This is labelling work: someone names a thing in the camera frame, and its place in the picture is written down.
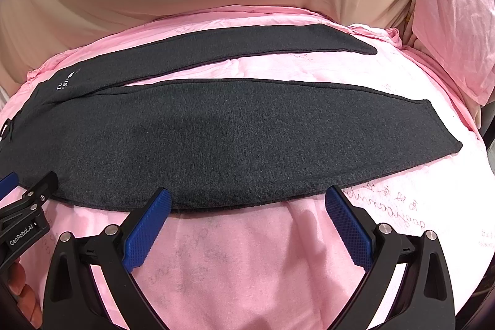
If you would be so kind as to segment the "person left hand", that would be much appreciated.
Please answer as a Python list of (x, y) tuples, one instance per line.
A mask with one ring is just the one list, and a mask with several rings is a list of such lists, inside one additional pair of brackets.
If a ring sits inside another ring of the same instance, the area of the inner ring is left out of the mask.
[(24, 317), (35, 329), (40, 329), (43, 318), (39, 300), (26, 282), (26, 273), (19, 259), (14, 261), (7, 271), (7, 284)]

